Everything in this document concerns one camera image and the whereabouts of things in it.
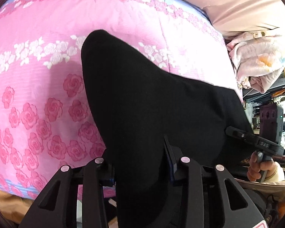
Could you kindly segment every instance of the black bracket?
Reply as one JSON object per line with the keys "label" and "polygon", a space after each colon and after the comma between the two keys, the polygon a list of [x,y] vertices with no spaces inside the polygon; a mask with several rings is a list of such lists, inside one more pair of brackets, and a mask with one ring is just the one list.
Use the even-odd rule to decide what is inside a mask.
{"label": "black bracket", "polygon": [[114,169],[103,158],[74,169],[64,165],[40,192],[19,228],[76,228],[80,184],[83,227],[108,228],[102,187],[114,183]]}
{"label": "black bracket", "polygon": [[[247,228],[264,221],[252,200],[222,165],[214,169],[200,166],[184,157],[178,147],[171,146],[166,136],[164,148],[170,180],[174,186],[183,186],[180,228],[205,227],[205,205],[213,200],[209,198],[205,201],[204,193],[209,193],[213,186],[216,190],[214,196],[221,200],[212,203],[213,213],[221,213],[220,227]],[[38,195],[19,228],[76,228],[80,184],[83,184],[83,228],[108,228],[102,187],[112,187],[115,180],[114,169],[104,158],[96,158],[86,166],[75,169],[62,166]],[[233,199],[243,205],[234,208]]]}

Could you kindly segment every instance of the beige pillow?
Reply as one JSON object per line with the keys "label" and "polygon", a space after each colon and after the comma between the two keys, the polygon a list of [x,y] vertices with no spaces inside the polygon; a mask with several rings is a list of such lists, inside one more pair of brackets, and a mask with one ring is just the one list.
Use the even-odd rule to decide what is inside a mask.
{"label": "beige pillow", "polygon": [[281,0],[186,0],[204,9],[213,26],[225,37],[277,27],[285,28]]}

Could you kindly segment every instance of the bed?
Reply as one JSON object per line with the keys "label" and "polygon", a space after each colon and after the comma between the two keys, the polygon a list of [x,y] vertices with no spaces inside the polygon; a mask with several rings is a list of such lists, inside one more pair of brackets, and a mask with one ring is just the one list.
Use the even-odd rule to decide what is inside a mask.
{"label": "bed", "polygon": [[222,35],[192,4],[7,0],[0,8],[0,190],[35,199],[62,165],[79,167],[102,155],[80,58],[97,29],[164,71],[233,89],[242,99]]}

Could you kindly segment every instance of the hand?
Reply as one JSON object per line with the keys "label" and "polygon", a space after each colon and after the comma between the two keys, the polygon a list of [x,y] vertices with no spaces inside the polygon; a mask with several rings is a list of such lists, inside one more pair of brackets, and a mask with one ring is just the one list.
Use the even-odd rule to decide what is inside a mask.
{"label": "hand", "polygon": [[270,177],[275,173],[277,168],[277,162],[273,160],[257,163],[257,152],[251,155],[249,165],[247,177],[251,182],[256,182],[257,179],[261,178],[261,170],[268,170],[266,177]]}

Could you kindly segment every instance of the finger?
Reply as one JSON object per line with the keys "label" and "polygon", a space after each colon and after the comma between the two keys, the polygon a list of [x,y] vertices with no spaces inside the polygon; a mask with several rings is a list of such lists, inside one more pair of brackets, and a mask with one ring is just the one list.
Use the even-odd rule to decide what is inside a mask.
{"label": "finger", "polygon": [[253,171],[255,172],[259,172],[261,169],[260,169],[260,164],[259,163],[250,163],[250,167]]}
{"label": "finger", "polygon": [[250,182],[256,182],[256,179],[254,177],[252,177],[249,172],[247,172],[247,177],[248,177]]}
{"label": "finger", "polygon": [[248,167],[248,172],[249,172],[250,176],[252,176],[255,179],[261,178],[261,174],[259,172],[255,172],[251,167]]}
{"label": "finger", "polygon": [[262,162],[260,164],[260,169],[261,170],[274,170],[274,168],[275,168],[275,164],[274,164],[273,160],[265,161],[265,162]]}
{"label": "finger", "polygon": [[249,163],[255,163],[257,161],[257,152],[254,152],[251,157]]}

